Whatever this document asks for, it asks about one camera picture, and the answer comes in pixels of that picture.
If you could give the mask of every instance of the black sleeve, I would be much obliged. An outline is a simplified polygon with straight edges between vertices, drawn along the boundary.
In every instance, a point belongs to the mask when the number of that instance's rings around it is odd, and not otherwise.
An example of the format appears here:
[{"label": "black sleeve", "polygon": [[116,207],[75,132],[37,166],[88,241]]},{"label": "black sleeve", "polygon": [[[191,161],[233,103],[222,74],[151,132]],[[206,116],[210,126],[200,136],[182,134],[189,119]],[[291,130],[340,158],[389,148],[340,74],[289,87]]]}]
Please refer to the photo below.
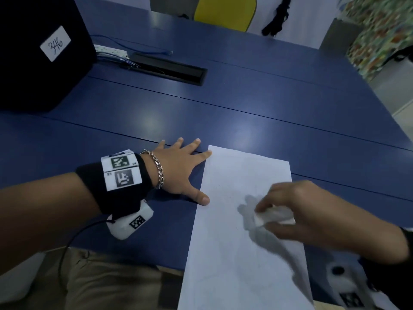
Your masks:
[{"label": "black sleeve", "polygon": [[413,309],[413,232],[401,229],[410,249],[410,257],[396,265],[382,265],[361,258],[360,264],[376,289],[384,292],[400,310]]},{"label": "black sleeve", "polygon": [[106,191],[105,177],[101,162],[86,164],[76,169],[76,174],[92,193],[100,211],[103,214],[112,214],[113,219],[138,212],[140,201],[153,188],[145,163],[140,155],[135,154],[142,183]]}]

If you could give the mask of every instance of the tabletop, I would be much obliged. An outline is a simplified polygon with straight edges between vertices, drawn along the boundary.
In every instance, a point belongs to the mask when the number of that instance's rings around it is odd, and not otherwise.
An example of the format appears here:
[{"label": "tabletop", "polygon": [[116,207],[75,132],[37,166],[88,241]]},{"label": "tabletop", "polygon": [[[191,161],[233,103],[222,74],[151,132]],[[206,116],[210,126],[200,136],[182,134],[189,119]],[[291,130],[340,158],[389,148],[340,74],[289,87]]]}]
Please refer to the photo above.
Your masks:
[{"label": "tabletop", "polygon": [[[97,63],[49,113],[0,113],[0,187],[124,149],[150,150],[162,139],[199,137],[199,151],[214,145],[287,160],[293,180],[312,180],[382,219],[411,224],[413,144],[344,57],[102,0],[76,3],[90,34],[137,50],[173,50],[168,59],[208,69],[204,85]],[[190,177],[197,188],[203,167]],[[120,241],[95,226],[76,245],[183,270],[195,204],[162,191],[148,199],[154,216],[139,233]],[[354,257],[308,246],[306,256],[314,299],[329,301],[323,263]]]}]

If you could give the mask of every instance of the bracelet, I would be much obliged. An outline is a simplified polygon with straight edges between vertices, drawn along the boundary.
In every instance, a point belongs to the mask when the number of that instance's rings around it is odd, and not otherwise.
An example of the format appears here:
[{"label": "bracelet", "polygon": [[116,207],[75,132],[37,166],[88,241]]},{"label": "bracelet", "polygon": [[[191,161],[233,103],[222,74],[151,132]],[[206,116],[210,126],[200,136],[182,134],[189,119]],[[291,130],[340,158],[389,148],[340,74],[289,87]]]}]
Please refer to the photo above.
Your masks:
[{"label": "bracelet", "polygon": [[143,149],[140,154],[144,154],[144,153],[149,154],[152,157],[153,161],[155,162],[155,165],[158,169],[158,184],[155,187],[155,189],[161,189],[162,186],[163,186],[163,182],[165,181],[165,178],[163,176],[163,169],[162,169],[161,162],[159,162],[158,158],[154,155],[154,153],[152,151],[148,151],[146,149]]}]

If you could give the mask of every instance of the chair backrest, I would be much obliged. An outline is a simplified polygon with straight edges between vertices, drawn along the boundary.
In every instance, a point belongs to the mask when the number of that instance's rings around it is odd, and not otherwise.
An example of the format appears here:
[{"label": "chair backrest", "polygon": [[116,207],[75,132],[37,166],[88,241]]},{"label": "chair backrest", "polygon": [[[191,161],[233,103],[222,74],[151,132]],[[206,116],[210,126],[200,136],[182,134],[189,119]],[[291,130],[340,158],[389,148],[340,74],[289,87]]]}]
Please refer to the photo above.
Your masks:
[{"label": "chair backrest", "polygon": [[256,5],[256,0],[199,0],[194,20],[246,31]]}]

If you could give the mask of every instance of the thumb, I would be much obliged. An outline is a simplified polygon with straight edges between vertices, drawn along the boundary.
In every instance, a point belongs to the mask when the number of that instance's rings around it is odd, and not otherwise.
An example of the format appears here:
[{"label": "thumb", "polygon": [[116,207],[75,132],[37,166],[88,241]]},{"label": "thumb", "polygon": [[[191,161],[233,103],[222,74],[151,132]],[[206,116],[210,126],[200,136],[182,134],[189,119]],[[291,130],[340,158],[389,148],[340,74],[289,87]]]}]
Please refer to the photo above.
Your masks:
[{"label": "thumb", "polygon": [[280,224],[276,222],[270,222],[265,224],[264,227],[279,239],[299,241],[298,226],[296,224]]},{"label": "thumb", "polygon": [[189,182],[182,193],[200,205],[207,205],[209,203],[209,197],[199,189],[192,186]]}]

